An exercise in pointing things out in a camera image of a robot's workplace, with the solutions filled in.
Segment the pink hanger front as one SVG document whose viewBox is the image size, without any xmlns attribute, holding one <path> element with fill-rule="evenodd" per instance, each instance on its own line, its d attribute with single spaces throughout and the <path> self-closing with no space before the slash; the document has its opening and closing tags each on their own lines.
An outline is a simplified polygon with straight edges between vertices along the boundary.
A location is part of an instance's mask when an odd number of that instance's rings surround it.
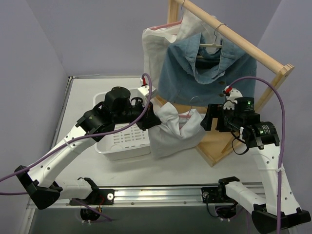
<svg viewBox="0 0 312 234">
<path fill-rule="evenodd" d="M 192 98 L 190 99 L 190 101 L 189 101 L 189 104 L 190 104 L 190 105 L 193 103 L 193 100 L 194 100 L 194 99 L 199 99 L 199 102 L 202 102 L 202 100 L 201 100 L 201 98 L 200 98 L 199 96 L 194 96 L 194 97 L 192 97 Z M 193 106 L 191 105 L 189 111 L 188 111 L 186 114 L 178 114 L 178 116 L 179 116 L 180 118 L 191 118 L 192 115 L 191 115 L 190 113 L 191 113 L 192 107 L 193 107 Z"/>
</svg>

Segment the white skirt front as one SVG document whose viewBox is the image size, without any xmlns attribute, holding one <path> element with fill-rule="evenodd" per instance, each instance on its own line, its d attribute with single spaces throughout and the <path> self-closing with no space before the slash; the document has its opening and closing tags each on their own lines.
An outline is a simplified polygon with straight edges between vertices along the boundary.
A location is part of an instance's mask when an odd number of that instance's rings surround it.
<svg viewBox="0 0 312 234">
<path fill-rule="evenodd" d="M 148 130 L 153 158 L 160 159 L 195 147 L 206 135 L 200 125 L 204 114 L 196 109 L 191 110 L 191 118 L 180 118 L 178 114 L 175 106 L 170 103 L 166 103 L 156 112 L 161 124 Z"/>
</svg>

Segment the blue denim skirt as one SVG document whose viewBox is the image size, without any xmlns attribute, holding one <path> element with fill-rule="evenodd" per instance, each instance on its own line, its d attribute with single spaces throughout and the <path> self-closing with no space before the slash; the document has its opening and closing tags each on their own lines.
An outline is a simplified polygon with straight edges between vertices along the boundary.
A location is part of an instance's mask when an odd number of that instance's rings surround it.
<svg viewBox="0 0 312 234">
<path fill-rule="evenodd" d="M 200 44 L 202 33 L 168 46 L 158 82 L 158 94 L 168 102 L 181 105 L 207 106 L 221 104 L 223 90 L 235 80 L 256 76 L 257 61 L 229 41 L 222 40 L 222 48 L 208 53 Z"/>
</svg>

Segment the cream white hanger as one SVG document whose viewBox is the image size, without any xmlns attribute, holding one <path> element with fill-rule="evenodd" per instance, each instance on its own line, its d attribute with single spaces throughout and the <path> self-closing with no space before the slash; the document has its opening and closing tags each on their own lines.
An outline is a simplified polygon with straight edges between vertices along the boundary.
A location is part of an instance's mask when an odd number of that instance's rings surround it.
<svg viewBox="0 0 312 234">
<path fill-rule="evenodd" d="M 218 49 L 222 48 L 223 36 L 218 31 L 219 27 L 221 27 L 222 25 L 227 26 L 226 24 L 221 23 L 215 29 L 210 26 L 204 27 L 205 30 L 202 32 L 202 35 L 205 38 L 205 43 L 201 43 L 200 48 L 204 48 L 208 53 L 216 52 Z"/>
</svg>

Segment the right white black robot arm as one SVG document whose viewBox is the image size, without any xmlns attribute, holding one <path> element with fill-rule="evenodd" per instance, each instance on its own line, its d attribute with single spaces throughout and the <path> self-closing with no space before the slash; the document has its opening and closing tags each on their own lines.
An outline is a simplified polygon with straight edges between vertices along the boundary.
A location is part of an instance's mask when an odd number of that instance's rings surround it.
<svg viewBox="0 0 312 234">
<path fill-rule="evenodd" d="M 265 198 L 261 198 L 232 176 L 219 180 L 217 197 L 240 204 L 251 214 L 261 234 L 310 222 L 310 213 L 300 207 L 284 168 L 278 165 L 281 144 L 276 128 L 271 122 L 261 121 L 260 114 L 254 110 L 254 98 L 237 97 L 223 104 L 209 104 L 201 122 L 204 130 L 211 130 L 214 118 L 217 131 L 230 132 L 246 145 L 246 152 L 255 159 L 265 192 Z"/>
</svg>

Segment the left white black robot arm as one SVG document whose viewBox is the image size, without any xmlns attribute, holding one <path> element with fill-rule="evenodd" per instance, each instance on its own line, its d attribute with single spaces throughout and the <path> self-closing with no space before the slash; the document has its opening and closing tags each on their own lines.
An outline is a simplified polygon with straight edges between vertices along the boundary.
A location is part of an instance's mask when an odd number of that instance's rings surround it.
<svg viewBox="0 0 312 234">
<path fill-rule="evenodd" d="M 105 136 L 117 133 L 117 124 L 126 127 L 135 124 L 145 131 L 161 123 L 151 103 L 155 87 L 141 86 L 138 92 L 138 97 L 131 97 L 124 87 L 112 88 L 45 156 L 28 167 L 16 168 L 18 180 L 38 209 L 46 209 L 59 199 L 79 199 L 88 205 L 100 200 L 100 189 L 92 179 L 80 177 L 67 181 L 57 177 L 83 151 Z"/>
</svg>

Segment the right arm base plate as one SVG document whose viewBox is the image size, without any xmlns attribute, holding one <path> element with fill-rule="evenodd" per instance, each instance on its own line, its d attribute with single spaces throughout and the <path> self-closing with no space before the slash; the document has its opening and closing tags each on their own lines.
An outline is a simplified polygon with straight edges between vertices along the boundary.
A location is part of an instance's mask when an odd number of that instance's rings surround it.
<svg viewBox="0 0 312 234">
<path fill-rule="evenodd" d="M 221 203 L 222 199 L 219 195 L 218 187 L 202 187 L 201 198 L 203 203 Z"/>
</svg>

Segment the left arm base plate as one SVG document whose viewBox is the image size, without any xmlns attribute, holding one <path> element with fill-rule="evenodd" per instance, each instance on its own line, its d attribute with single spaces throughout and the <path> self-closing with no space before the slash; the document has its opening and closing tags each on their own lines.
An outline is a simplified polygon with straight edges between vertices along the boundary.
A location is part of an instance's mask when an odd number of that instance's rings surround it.
<svg viewBox="0 0 312 234">
<path fill-rule="evenodd" d="M 82 201 L 87 205 L 113 205 L 115 190 L 113 189 L 79 189 L 68 196 L 73 204 L 74 200 Z"/>
</svg>

